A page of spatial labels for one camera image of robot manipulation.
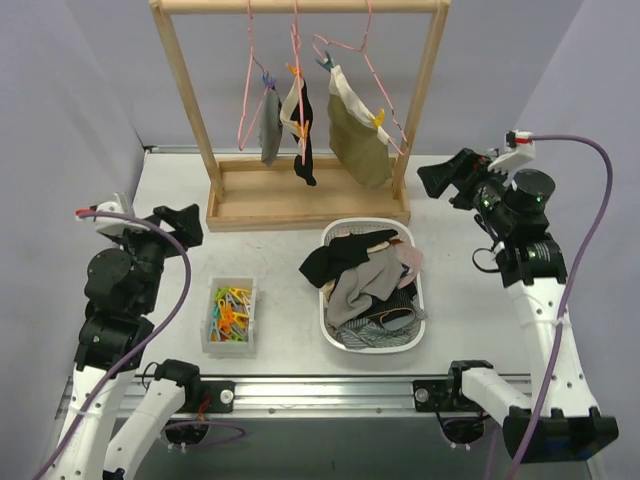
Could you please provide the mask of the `olive and cream underwear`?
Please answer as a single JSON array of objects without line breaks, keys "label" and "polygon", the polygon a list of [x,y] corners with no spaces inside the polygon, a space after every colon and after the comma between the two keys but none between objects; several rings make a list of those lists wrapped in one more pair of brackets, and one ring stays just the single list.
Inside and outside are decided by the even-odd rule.
[{"label": "olive and cream underwear", "polygon": [[329,146],[352,178],[364,188],[378,188],[392,176],[390,137],[351,88],[340,65],[330,70]]}]

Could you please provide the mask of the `yellow clothespin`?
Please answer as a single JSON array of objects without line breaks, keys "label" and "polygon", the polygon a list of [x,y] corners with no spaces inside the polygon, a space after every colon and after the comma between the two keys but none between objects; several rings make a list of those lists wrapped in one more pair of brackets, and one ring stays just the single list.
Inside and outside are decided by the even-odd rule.
[{"label": "yellow clothespin", "polygon": [[381,127],[385,122],[385,109],[380,108],[377,115],[370,114],[369,119],[374,128]]}]

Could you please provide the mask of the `black and cream underwear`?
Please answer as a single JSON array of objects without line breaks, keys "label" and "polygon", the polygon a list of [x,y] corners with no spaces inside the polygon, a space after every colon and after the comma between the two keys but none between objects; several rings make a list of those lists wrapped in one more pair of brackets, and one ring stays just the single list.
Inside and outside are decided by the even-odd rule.
[{"label": "black and cream underwear", "polygon": [[306,80],[301,79],[301,90],[298,81],[294,80],[280,111],[283,127],[293,136],[298,147],[294,159],[295,174],[308,186],[315,187],[317,181],[313,174],[314,162],[312,152],[311,130],[314,120],[313,108],[308,97]]}]

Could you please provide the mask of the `orange clothespin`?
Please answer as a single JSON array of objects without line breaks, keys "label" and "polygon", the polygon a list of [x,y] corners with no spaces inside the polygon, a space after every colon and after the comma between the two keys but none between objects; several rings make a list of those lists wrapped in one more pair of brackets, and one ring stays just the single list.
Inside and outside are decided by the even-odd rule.
[{"label": "orange clothespin", "polygon": [[292,65],[290,63],[286,64],[287,69],[289,70],[289,72],[297,77],[297,78],[302,78],[303,77],[303,73],[302,70],[300,68],[298,68],[296,65]]},{"label": "orange clothespin", "polygon": [[296,122],[296,136],[299,140],[307,139],[309,135],[309,121],[306,120],[304,123]]}]

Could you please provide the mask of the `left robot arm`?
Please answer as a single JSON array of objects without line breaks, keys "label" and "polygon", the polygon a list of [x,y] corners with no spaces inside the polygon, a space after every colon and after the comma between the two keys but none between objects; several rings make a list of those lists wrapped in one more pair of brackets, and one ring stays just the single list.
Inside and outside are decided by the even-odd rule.
[{"label": "left robot arm", "polygon": [[212,424],[207,414],[227,414],[234,406],[234,382],[204,381],[198,366],[166,359],[129,418],[114,427],[146,346],[186,300],[192,279],[187,251],[203,242],[199,207],[158,206],[137,218],[114,199],[75,216],[114,245],[87,266],[88,303],[67,413],[55,450],[35,476],[132,479],[159,435],[194,447]]}]

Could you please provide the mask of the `teal clothespin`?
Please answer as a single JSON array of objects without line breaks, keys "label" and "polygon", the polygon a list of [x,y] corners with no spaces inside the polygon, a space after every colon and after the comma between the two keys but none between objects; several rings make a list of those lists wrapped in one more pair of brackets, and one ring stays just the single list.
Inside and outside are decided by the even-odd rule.
[{"label": "teal clothespin", "polygon": [[334,68],[333,59],[328,51],[324,52],[324,56],[322,58],[317,58],[316,63],[320,65],[327,72],[331,72]]}]

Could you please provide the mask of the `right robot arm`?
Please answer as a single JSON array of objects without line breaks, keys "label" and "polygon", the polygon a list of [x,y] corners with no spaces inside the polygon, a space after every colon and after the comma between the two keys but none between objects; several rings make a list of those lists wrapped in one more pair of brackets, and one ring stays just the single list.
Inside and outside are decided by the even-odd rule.
[{"label": "right robot arm", "polygon": [[554,180],[536,169],[515,174],[470,149],[450,160],[422,166],[427,195],[473,211],[497,249],[502,285],[513,302],[531,369],[532,395],[510,385],[487,361],[451,363],[443,385],[456,409],[476,404],[502,429],[511,458],[521,463],[586,461],[619,436],[617,421],[601,413],[579,360],[567,302],[567,271],[545,214]]}]

